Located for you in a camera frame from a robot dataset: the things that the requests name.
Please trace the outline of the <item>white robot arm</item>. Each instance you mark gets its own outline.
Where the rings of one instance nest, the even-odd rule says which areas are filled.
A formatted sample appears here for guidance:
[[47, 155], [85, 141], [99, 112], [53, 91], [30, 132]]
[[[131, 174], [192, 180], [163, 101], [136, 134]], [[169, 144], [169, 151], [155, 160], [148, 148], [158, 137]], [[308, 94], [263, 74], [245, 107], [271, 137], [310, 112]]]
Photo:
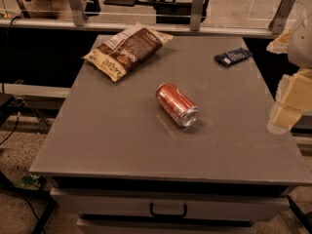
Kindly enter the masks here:
[[312, 11], [305, 10], [266, 50], [287, 54], [288, 61], [299, 67], [294, 75], [282, 76], [269, 114], [268, 131], [282, 135], [312, 107]]

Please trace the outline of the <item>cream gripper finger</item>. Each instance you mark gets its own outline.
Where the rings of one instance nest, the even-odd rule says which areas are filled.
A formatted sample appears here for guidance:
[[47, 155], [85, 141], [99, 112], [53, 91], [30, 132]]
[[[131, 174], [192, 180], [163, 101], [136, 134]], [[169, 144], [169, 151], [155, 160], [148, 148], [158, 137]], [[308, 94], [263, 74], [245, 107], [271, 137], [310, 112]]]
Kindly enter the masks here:
[[289, 131], [312, 107], [312, 69], [300, 68], [294, 75], [284, 74], [279, 82], [267, 123], [274, 135]]
[[288, 52], [291, 31], [285, 30], [280, 36], [271, 41], [266, 50], [273, 54], [286, 54]]

